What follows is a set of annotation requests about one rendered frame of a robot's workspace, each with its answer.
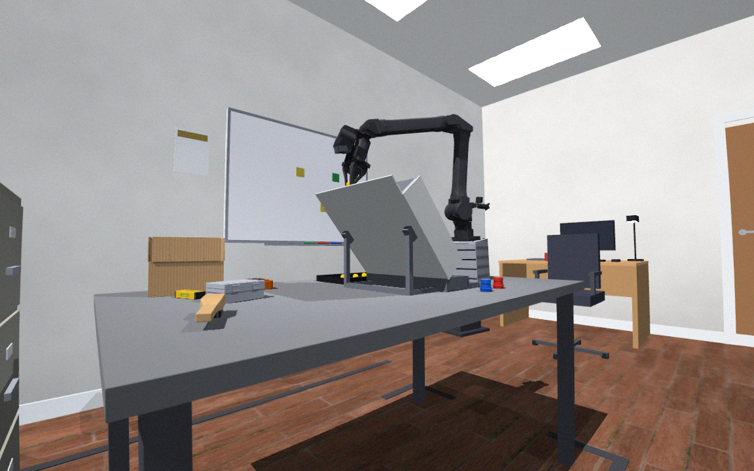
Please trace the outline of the open brown cardboard box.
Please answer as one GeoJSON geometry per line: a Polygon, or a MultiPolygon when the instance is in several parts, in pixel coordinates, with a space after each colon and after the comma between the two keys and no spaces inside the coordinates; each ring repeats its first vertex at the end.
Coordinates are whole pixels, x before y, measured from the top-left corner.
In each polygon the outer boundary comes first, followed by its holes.
{"type": "Polygon", "coordinates": [[[149,237],[149,298],[173,297],[185,289],[206,292],[206,283],[224,281],[224,240],[149,237]]]}

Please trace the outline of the yellow spirit level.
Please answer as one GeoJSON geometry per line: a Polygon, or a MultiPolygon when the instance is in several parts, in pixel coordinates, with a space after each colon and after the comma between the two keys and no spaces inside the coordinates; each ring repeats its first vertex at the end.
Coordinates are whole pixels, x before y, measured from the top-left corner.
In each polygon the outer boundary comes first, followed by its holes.
{"type": "Polygon", "coordinates": [[[206,295],[205,291],[180,290],[175,291],[176,298],[200,299],[206,295]]]}

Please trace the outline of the green tray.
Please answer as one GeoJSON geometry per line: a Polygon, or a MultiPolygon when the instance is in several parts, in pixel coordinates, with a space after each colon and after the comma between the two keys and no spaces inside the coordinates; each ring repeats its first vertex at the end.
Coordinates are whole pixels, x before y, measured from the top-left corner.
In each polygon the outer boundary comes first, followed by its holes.
{"type": "MultiPolygon", "coordinates": [[[[364,272],[351,272],[350,273],[350,281],[367,281],[367,277],[362,277],[362,274],[364,272]],[[358,274],[359,277],[353,277],[354,274],[358,274]]],[[[341,274],[330,274],[330,275],[316,275],[316,281],[326,281],[326,283],[337,283],[344,285],[344,278],[341,278],[341,274]]]]}

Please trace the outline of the orange digital multimeter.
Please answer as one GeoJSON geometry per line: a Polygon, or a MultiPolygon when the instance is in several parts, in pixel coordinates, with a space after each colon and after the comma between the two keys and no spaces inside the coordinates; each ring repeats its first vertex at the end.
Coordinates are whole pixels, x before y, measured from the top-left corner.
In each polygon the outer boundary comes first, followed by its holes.
{"type": "Polygon", "coordinates": [[[255,279],[264,281],[264,290],[273,289],[273,280],[262,279],[262,278],[255,278],[255,279]]]}

